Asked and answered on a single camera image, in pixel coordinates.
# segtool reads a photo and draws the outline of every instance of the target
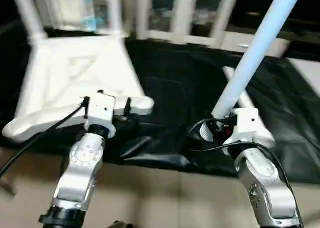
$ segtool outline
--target floor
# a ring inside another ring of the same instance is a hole
[[[10,155],[0,150],[0,161]],[[59,178],[61,158],[23,156],[4,177],[17,194],[0,191],[1,227],[41,227]],[[320,225],[320,186],[295,184],[305,227]],[[141,228],[258,227],[248,196],[236,179],[104,164],[84,227],[124,220]]]

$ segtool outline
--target pvc pipe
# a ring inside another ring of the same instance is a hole
[[[223,72],[225,76],[230,80],[232,76],[235,73],[234,68],[231,67],[223,67]],[[248,93],[244,91],[238,100],[239,106],[242,108],[255,108],[253,102],[251,101]],[[254,141],[258,142],[260,144],[263,144],[266,147],[274,147],[275,145],[275,139],[273,135],[267,130],[265,127],[265,124],[263,123],[262,119],[260,118],[260,115],[258,116],[257,119],[257,130],[256,134],[254,136]]]
[[[15,3],[28,32],[28,39],[30,42],[36,43],[46,39],[47,34],[43,29],[33,0],[15,0]]]
[[[216,103],[211,113],[214,118],[224,118],[235,106],[296,2],[297,0],[273,0],[252,44]]]
[[[123,34],[121,0],[108,0],[110,3],[109,17],[111,32],[114,34]]]

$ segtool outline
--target black cable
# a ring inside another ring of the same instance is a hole
[[[41,134],[37,135],[34,139],[32,139],[30,142],[28,142],[21,150],[19,150],[14,156],[12,156],[1,168],[0,168],[0,178],[3,176],[3,174],[9,169],[9,167],[18,159],[23,153],[25,153],[34,143],[36,143],[38,140],[47,137],[49,134],[51,134],[58,126],[66,122],[68,119],[70,119],[72,116],[75,115],[82,107],[86,106],[86,103],[88,102],[87,99],[84,99],[83,102],[79,107],[77,107],[72,113],[70,113],[68,116],[63,118],[62,120],[58,121],[56,124],[42,132]]]
[[[224,122],[224,120],[223,119],[216,119],[216,118],[213,118],[213,117],[211,117],[211,118],[206,118],[206,119],[202,119],[202,120],[200,120],[199,122],[197,122],[197,123],[195,123],[193,126],[192,126],[192,128],[189,130],[189,132],[188,132],[188,136],[194,131],[194,129],[196,129],[199,125],[201,125],[202,123],[204,123],[204,122],[208,122],[208,121],[217,121],[217,122],[221,122],[221,123],[223,123]]]
[[[282,166],[280,160],[278,159],[278,157],[269,149],[267,148],[266,146],[262,145],[262,144],[259,144],[259,143],[256,143],[256,142],[248,142],[248,141],[244,141],[244,142],[234,142],[234,143],[230,143],[230,144],[224,144],[224,145],[220,145],[220,146],[217,146],[217,147],[213,147],[213,148],[209,148],[209,149],[199,149],[199,150],[194,150],[194,149],[191,149],[190,151],[191,152],[208,152],[208,151],[213,151],[213,150],[217,150],[217,149],[222,149],[222,148],[225,148],[225,147],[230,147],[230,146],[235,146],[235,145],[244,145],[244,144],[247,144],[247,145],[256,145],[258,147],[258,149],[262,150],[264,153],[267,153],[268,155],[270,155],[272,157],[272,159],[276,162],[276,167],[280,169],[281,173],[282,173],[282,176],[283,176],[283,179],[284,179],[284,182],[286,184],[286,186],[288,187],[288,189],[291,191],[292,195],[293,195],[293,198],[294,198],[294,201],[295,201],[295,206],[296,206],[296,213],[297,213],[297,216],[298,216],[298,219],[299,219],[299,226],[300,228],[304,228],[304,225],[303,225],[303,222],[302,222],[302,216],[301,216],[301,213],[300,213],[300,210],[299,210],[299,207],[298,207],[298,203],[297,203],[297,199],[295,197],[295,194],[294,194],[294,191],[290,185],[290,182],[288,180],[288,177],[287,177],[287,174],[286,174],[286,171],[284,169],[284,167]]]

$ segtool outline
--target black cloth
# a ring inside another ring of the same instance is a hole
[[[0,44],[5,47],[0,54],[2,129],[14,116],[30,47],[21,28],[0,35]],[[131,116],[127,123],[115,121],[116,136],[107,141],[104,161],[236,176],[231,158],[221,151],[193,157],[195,166],[186,158],[184,145],[187,130],[211,112],[227,83],[222,67],[236,67],[241,55],[153,41],[126,40],[125,45],[145,94],[155,105],[150,115]],[[320,184],[320,98],[289,61],[276,58],[263,60],[247,92],[276,140],[273,150],[289,179]],[[67,154],[82,134],[82,125],[62,128],[34,150]],[[5,137],[0,137],[0,145],[21,147]]]

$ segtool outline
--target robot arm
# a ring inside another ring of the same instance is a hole
[[[256,108],[234,109],[236,125],[224,144],[237,141],[255,141],[258,127]],[[300,221],[295,197],[284,184],[276,166],[256,147],[230,146],[224,153],[230,155],[240,182],[246,188],[258,224],[261,227],[295,227]]]
[[[116,98],[98,92],[89,97],[86,110],[86,130],[82,139],[69,153],[68,166],[52,196],[47,214],[39,222],[45,228],[81,227],[96,183],[96,173],[102,165],[105,138],[112,138],[116,128],[113,115],[128,112],[145,114],[144,104],[150,98]]]

